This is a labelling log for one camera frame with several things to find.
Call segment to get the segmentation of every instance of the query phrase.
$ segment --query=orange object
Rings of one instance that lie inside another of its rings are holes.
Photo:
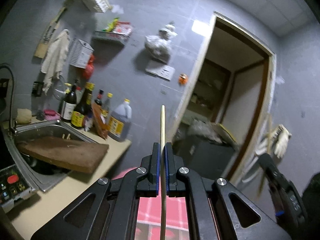
[[[11,175],[10,177],[7,178],[7,182],[9,184],[13,184],[13,183],[17,182],[18,180],[19,180],[19,177],[16,174]]]
[[[181,73],[179,76],[179,84],[185,85],[188,82],[188,76],[186,74]]]
[[[82,76],[87,80],[92,76],[92,73],[94,71],[94,66],[93,66],[93,61],[94,60],[95,60],[95,56],[93,54],[91,54],[91,57],[90,57],[90,59],[88,61],[88,64],[85,67],[84,72],[82,73]]]

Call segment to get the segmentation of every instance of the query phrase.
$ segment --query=plastic bag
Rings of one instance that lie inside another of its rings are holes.
[[[188,135],[198,135],[222,144],[220,136],[213,130],[210,123],[194,119],[188,129]]]
[[[158,35],[146,36],[145,48],[154,58],[164,63],[167,63],[170,59],[171,38],[177,36],[174,30],[174,23],[170,22],[159,30]]]
[[[95,57],[92,54],[90,59],[89,59],[89,62],[87,64],[87,66],[85,67],[84,72],[82,73],[82,76],[87,80],[92,76],[92,73],[94,71],[94,66],[93,66],[93,61],[94,60],[95,60]]]

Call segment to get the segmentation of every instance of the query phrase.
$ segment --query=cutting board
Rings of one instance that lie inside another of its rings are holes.
[[[20,143],[17,148],[24,154],[62,168],[93,173],[109,145],[47,136]]]

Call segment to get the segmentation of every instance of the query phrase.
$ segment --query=red plastic bag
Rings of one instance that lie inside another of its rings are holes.
[[[90,59],[89,59],[89,61],[88,61],[87,66],[85,67],[84,72],[82,74],[82,76],[87,80],[92,76],[92,73],[94,71],[94,66],[93,66],[93,61],[94,60],[95,60],[95,57],[92,54]]]

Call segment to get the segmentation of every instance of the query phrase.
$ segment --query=plastic oil jug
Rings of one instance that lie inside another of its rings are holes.
[[[129,104],[130,100],[125,99],[110,115],[108,136],[118,142],[126,139],[131,127],[132,109]]]

